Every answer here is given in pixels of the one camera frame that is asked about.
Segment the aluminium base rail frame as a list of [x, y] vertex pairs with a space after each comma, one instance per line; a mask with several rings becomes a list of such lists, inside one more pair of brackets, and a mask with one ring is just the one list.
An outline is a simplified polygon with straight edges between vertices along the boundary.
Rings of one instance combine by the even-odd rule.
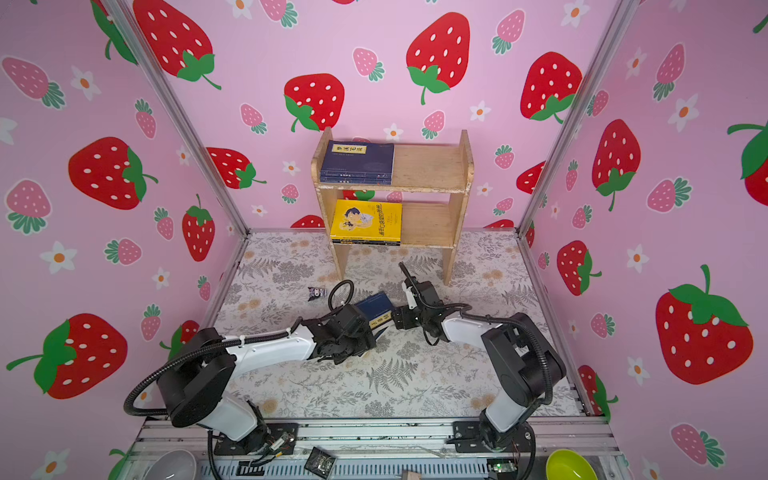
[[269, 419], [270, 442], [285, 442], [276, 453], [251, 453], [201, 427], [177, 429], [166, 420], [146, 421], [127, 455], [120, 478], [143, 478], [150, 465], [174, 450], [191, 452], [200, 478], [316, 479], [304, 469], [313, 447], [334, 455], [329, 479], [542, 479], [549, 455], [572, 450], [600, 479], [632, 474], [607, 423], [593, 417], [533, 417], [511, 446], [491, 451], [476, 439], [479, 423], [469, 418]]

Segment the wooden two-tier shelf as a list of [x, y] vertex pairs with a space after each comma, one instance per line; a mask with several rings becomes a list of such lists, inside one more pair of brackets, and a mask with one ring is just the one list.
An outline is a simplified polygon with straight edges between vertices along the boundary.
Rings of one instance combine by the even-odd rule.
[[345, 278], [351, 245], [334, 244], [330, 240], [337, 201], [343, 199], [343, 190], [381, 189], [385, 192], [450, 195], [447, 203], [403, 202], [400, 244], [403, 248], [441, 249], [443, 282], [450, 286], [475, 171], [469, 131], [461, 130], [457, 144], [393, 143], [394, 171], [389, 186], [320, 182], [320, 170], [331, 140], [332, 129], [326, 128], [312, 157], [311, 176], [339, 278]]

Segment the navy book yellow label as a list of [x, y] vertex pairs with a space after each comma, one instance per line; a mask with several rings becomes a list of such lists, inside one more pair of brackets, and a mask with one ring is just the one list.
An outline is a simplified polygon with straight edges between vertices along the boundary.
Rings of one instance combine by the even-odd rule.
[[321, 183], [329, 184], [355, 184], [355, 185], [390, 185], [392, 179], [389, 176], [352, 176], [352, 175], [320, 175]]

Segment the small black electronic module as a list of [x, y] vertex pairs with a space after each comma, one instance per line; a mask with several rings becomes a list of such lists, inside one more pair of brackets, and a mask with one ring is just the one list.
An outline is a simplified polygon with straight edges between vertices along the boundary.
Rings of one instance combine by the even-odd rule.
[[309, 473], [328, 480], [331, 477], [337, 458], [318, 447], [313, 447], [304, 464], [304, 469]]

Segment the lime green bowl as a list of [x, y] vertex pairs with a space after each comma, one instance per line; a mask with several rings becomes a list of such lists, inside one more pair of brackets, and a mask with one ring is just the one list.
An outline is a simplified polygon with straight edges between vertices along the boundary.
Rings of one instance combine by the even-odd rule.
[[552, 452], [545, 467], [547, 480], [597, 480], [598, 476], [585, 457], [567, 449]]

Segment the grey bowl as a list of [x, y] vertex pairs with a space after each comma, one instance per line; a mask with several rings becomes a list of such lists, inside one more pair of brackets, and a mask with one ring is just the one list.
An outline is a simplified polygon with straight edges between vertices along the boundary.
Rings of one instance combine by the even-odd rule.
[[146, 471], [143, 480], [197, 480], [200, 471], [195, 456], [187, 450], [162, 455]]

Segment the Kuromi toy figurine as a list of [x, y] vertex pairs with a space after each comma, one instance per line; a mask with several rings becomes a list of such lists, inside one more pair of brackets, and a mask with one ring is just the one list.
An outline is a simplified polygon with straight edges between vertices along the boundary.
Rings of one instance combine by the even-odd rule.
[[309, 295], [308, 300], [314, 301], [321, 298], [325, 298], [327, 293], [326, 293], [326, 289], [323, 287], [309, 287], [308, 295]]

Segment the black antler cover book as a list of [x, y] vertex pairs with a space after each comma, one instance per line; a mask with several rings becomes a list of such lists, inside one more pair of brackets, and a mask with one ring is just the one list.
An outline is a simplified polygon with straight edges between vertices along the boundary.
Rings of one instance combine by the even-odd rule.
[[383, 240], [357, 240], [357, 239], [332, 239], [334, 245], [374, 245], [374, 246], [400, 246], [401, 242], [398, 241], [383, 241]]

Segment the right aluminium corner post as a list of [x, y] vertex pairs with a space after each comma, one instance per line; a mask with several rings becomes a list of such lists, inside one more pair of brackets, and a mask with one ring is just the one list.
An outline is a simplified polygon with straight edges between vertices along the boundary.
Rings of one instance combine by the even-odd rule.
[[639, 4], [640, 2], [635, 0], [622, 0], [617, 2], [612, 17], [606, 27], [606, 31], [598, 43], [589, 67], [584, 74], [581, 87], [576, 94], [573, 104], [569, 108], [568, 116], [564, 120], [564, 124], [550, 151], [550, 155], [545, 161], [542, 174], [534, 189], [529, 206], [524, 212], [521, 224], [517, 227], [516, 233], [518, 239], [524, 238], [530, 224], [533, 222], [543, 197], [547, 193], [549, 185], [552, 182], [552, 178], [556, 175], [560, 162], [566, 156], [577, 128], [582, 124], [588, 101], [600, 86], [607, 68], [610, 66]]

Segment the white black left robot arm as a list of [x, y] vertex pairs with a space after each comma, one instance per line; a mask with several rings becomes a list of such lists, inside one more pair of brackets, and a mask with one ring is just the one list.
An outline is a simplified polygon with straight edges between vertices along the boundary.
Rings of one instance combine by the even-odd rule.
[[156, 384], [174, 427], [201, 426], [242, 441], [260, 428], [262, 418], [254, 405], [228, 392], [232, 380], [293, 361], [339, 365], [373, 349], [377, 339], [369, 319], [355, 305], [260, 336], [225, 337], [206, 328], [171, 357]]

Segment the yellow cartoon cover book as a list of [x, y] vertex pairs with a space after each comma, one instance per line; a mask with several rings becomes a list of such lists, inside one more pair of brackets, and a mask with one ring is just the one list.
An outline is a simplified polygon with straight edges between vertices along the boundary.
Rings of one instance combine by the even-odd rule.
[[399, 203], [338, 200], [330, 239], [401, 242], [402, 216]]

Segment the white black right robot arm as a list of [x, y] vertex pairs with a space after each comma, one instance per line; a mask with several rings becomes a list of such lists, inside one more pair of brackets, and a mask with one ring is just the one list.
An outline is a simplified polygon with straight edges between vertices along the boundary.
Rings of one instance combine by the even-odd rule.
[[412, 278], [402, 289], [407, 304], [393, 313], [398, 329], [420, 328], [431, 346], [463, 343], [488, 355], [502, 392], [481, 412], [476, 439], [491, 451], [509, 448], [532, 414], [552, 403], [554, 386], [567, 376], [564, 361], [525, 313], [473, 314], [471, 305], [445, 303], [432, 283]]

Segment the aluminium corner post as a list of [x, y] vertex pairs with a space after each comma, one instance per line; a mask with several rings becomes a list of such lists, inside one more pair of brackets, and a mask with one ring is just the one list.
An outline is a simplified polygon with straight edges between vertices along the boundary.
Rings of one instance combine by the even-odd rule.
[[158, 96], [164, 109], [169, 115], [175, 129], [184, 145], [192, 154], [199, 170], [214, 192], [221, 207], [227, 214], [235, 231], [247, 238], [250, 229], [235, 205], [224, 182], [221, 180], [215, 165], [199, 138], [193, 123], [185, 112], [182, 103], [167, 80], [166, 72], [154, 57], [150, 45], [140, 31], [134, 18], [129, 1], [104, 1], [107, 12], [112, 16], [117, 29], [123, 36], [127, 46], [133, 52], [138, 65], [141, 67], [150, 85]]
[[550, 151], [550, 155], [545, 161], [542, 174], [534, 189], [529, 206], [524, 212], [521, 224], [517, 227], [516, 233], [518, 239], [524, 238], [530, 224], [533, 222], [543, 197], [547, 193], [549, 185], [552, 182], [552, 178], [556, 175], [560, 162], [566, 156], [577, 128], [582, 124], [588, 101], [600, 86], [607, 68], [610, 66], [639, 4], [640, 2], [635, 0], [622, 0], [617, 2], [612, 17], [606, 27], [606, 31], [598, 43], [589, 67], [584, 74], [581, 87], [576, 94], [573, 104], [569, 108], [568, 116], [564, 120], [564, 124]]

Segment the left aluminium corner post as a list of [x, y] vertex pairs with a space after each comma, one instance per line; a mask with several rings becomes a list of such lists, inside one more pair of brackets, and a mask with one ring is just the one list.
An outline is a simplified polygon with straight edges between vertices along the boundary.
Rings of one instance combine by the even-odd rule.
[[175, 129], [184, 145], [192, 154], [199, 170], [214, 192], [221, 207], [227, 214], [235, 231], [247, 238], [250, 229], [235, 205], [224, 182], [221, 180], [215, 165], [199, 138], [193, 123], [185, 112], [182, 103], [167, 80], [166, 72], [154, 57], [150, 45], [140, 31], [134, 18], [129, 1], [104, 1], [107, 12], [112, 16], [117, 29], [123, 36], [127, 46], [133, 52], [138, 65], [141, 67], [150, 85], [158, 96], [164, 109], [169, 115]]

